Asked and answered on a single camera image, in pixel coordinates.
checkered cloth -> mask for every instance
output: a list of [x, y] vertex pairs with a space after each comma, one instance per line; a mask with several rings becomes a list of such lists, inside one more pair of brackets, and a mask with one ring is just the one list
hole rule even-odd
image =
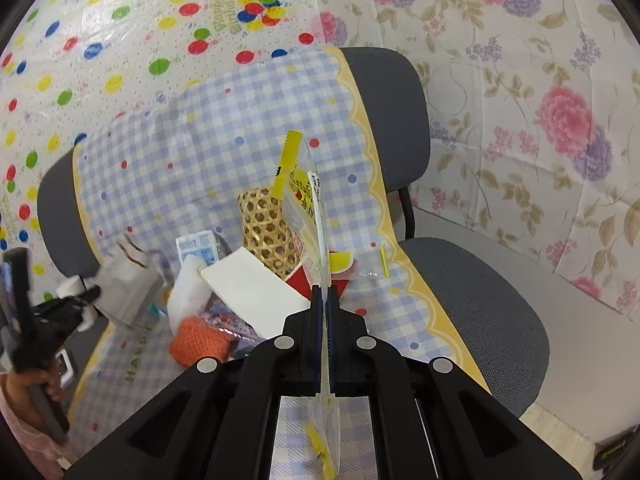
[[[380, 245], [376, 226], [386, 204], [368, 191], [374, 168], [366, 138], [350, 120], [354, 96], [338, 83], [338, 67], [327, 52], [247, 66], [191, 88], [163, 108], [121, 118], [80, 144], [75, 166], [79, 206], [88, 215], [85, 227], [98, 256], [110, 254], [122, 232], [145, 250], [164, 254], [167, 271], [174, 274], [178, 236], [212, 229], [238, 248], [236, 197], [272, 183], [289, 129], [317, 140], [310, 145], [322, 180], [330, 248], [355, 250], [358, 257]], [[365, 309], [359, 312], [369, 332], [407, 356], [452, 356], [451, 348], [426, 329], [428, 307], [406, 292], [406, 271], [394, 264], [389, 271], [389, 278], [380, 268], [377, 275], [369, 272], [353, 280], [341, 305]], [[144, 344], [127, 339], [118, 329], [92, 371], [70, 434], [80, 455], [179, 373], [167, 353], [166, 320], [145, 339]], [[136, 357], [138, 368], [132, 364]], [[375, 478], [368, 402], [345, 399], [340, 407], [341, 476]], [[273, 478], [321, 478], [305, 436], [306, 420], [299, 399], [282, 401]]]

bamboo woven cylinder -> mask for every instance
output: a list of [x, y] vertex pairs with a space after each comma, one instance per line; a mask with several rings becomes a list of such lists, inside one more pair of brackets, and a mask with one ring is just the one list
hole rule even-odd
[[282, 213], [282, 201], [263, 187], [240, 194], [238, 205], [242, 244], [281, 279], [286, 279], [300, 258]]

red dot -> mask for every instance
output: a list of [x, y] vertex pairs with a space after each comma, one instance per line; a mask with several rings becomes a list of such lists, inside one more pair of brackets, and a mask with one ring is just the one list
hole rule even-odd
[[189, 54], [202, 54], [208, 46], [209, 43], [204, 40], [193, 41], [189, 44]]
[[273, 27], [273, 25], [277, 25], [279, 21], [280, 20], [278, 19], [270, 18], [266, 14], [262, 17], [262, 22], [268, 27]]
[[248, 12], [249, 14], [257, 16], [264, 10], [264, 7], [261, 6], [261, 4], [246, 4], [244, 6], [244, 10], [246, 10], [246, 12]]
[[180, 12], [180, 14], [183, 16], [193, 16], [199, 10], [200, 6], [198, 4], [184, 4], [182, 7], [180, 7], [180, 10], [178, 12]]
[[71, 50], [73, 47], [76, 46], [76, 43], [78, 42], [78, 38], [76, 38], [75, 36], [72, 38], [69, 38], [68, 40], [65, 41], [65, 44], [62, 46], [62, 48], [64, 50]]
[[238, 52], [238, 55], [236, 56], [236, 61], [240, 64], [251, 63], [252, 60], [254, 60], [254, 53], [250, 50]]
[[305, 45], [310, 45], [314, 42], [314, 37], [308, 32], [303, 32], [298, 36], [298, 41]]
[[26, 220], [30, 215], [31, 208], [26, 204], [22, 204], [20, 209], [18, 209], [18, 216], [20, 217], [20, 220]]

chair seat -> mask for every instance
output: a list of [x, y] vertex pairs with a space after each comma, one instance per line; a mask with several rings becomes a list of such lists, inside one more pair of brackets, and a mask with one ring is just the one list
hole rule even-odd
[[542, 322], [500, 274], [439, 238], [400, 242], [458, 330], [494, 397], [521, 416], [538, 396], [549, 361]]

orange crocheted object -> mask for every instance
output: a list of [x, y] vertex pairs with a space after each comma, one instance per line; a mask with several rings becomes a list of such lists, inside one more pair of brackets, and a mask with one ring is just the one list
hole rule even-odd
[[225, 362], [234, 337], [208, 325], [203, 319], [189, 316], [182, 320], [178, 335], [169, 344], [169, 353], [183, 366], [191, 366], [203, 357]]

